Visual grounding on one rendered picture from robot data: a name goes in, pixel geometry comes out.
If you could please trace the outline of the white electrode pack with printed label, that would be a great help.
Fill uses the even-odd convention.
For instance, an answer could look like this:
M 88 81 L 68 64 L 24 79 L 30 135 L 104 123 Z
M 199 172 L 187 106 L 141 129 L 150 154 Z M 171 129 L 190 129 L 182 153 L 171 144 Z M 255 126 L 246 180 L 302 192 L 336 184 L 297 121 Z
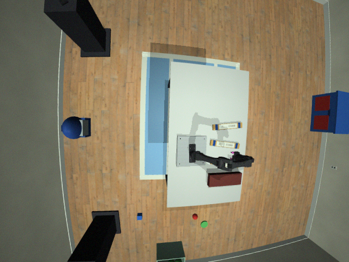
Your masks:
M 213 127 L 213 130 L 242 128 L 242 122 L 241 123 L 213 124 L 212 127 Z
M 232 142 L 225 142 L 225 141 L 217 141 L 217 140 L 210 140 L 211 146 L 220 146 L 220 147 L 229 147 L 229 148 L 239 148 L 238 143 L 232 143 Z

